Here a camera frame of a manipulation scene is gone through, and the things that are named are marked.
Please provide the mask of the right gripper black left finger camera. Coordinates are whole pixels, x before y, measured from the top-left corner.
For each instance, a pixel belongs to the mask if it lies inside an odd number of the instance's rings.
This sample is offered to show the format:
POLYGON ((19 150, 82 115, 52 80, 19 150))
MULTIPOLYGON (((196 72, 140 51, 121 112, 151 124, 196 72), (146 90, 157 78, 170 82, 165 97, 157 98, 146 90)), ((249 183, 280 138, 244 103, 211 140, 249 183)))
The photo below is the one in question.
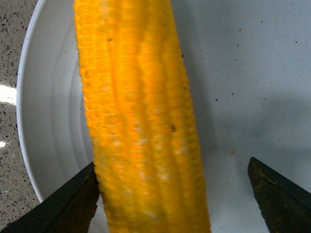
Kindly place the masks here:
POLYGON ((100 192, 90 163, 2 233, 86 233, 100 192))

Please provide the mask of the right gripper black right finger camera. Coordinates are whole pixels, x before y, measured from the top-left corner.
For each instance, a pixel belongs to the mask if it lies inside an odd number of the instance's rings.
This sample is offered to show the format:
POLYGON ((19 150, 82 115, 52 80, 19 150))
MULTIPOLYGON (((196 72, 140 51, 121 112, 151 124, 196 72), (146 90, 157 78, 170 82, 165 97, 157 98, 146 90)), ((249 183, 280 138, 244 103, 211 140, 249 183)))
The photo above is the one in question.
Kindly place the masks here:
POLYGON ((271 233, 309 233, 311 194, 251 157, 248 176, 261 215, 271 233))

